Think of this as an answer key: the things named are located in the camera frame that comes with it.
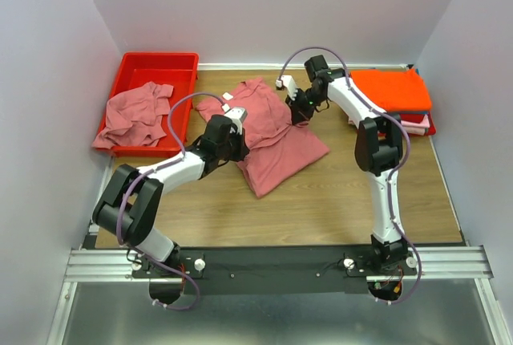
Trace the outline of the salmon pink t-shirt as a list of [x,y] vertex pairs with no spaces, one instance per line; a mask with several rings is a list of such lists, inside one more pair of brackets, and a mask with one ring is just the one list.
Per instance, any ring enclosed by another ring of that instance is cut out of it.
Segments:
[[307,126],[292,124],[288,106],[262,78],[240,82],[222,98],[229,107],[247,111],[244,138],[249,154],[237,166],[256,197],[329,153]]

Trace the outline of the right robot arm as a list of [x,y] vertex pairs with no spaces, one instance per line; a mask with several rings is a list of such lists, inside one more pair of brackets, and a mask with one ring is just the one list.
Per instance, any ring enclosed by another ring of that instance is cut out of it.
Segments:
[[408,241],[398,205],[398,171],[410,154],[410,139],[398,115],[373,103],[356,85],[346,65],[332,69],[324,56],[305,62],[310,88],[300,89],[294,78],[281,72],[276,88],[287,91],[285,103],[294,124],[311,120],[318,107],[336,104],[357,127],[354,156],[370,181],[374,210],[369,263],[384,270],[406,259]]

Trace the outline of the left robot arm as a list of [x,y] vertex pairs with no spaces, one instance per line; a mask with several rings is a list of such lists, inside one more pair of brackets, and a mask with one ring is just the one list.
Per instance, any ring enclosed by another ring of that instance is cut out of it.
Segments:
[[157,164],[134,168],[120,165],[112,174],[93,211],[93,222],[116,236],[135,256],[135,270],[149,265],[165,266],[200,278],[206,263],[202,257],[186,258],[180,246],[155,227],[163,195],[189,182],[205,178],[228,162],[241,162],[248,155],[243,108],[214,115],[204,133],[176,156]]

